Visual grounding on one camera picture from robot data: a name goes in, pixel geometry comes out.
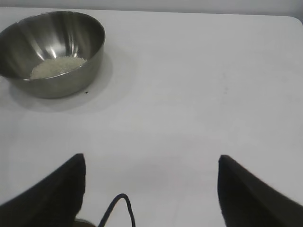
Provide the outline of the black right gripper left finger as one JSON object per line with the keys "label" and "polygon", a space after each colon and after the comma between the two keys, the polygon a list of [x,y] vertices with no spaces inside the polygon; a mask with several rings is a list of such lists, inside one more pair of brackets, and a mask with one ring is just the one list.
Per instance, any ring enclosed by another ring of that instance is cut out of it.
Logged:
{"label": "black right gripper left finger", "polygon": [[76,154],[62,166],[0,207],[2,227],[71,227],[85,192],[86,165]]}

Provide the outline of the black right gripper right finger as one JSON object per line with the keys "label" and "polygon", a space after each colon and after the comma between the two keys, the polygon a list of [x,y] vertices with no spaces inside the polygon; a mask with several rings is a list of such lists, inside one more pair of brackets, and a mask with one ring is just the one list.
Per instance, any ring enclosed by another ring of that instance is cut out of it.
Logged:
{"label": "black right gripper right finger", "polygon": [[228,155],[221,155],[218,199],[227,227],[301,227],[303,207]]}

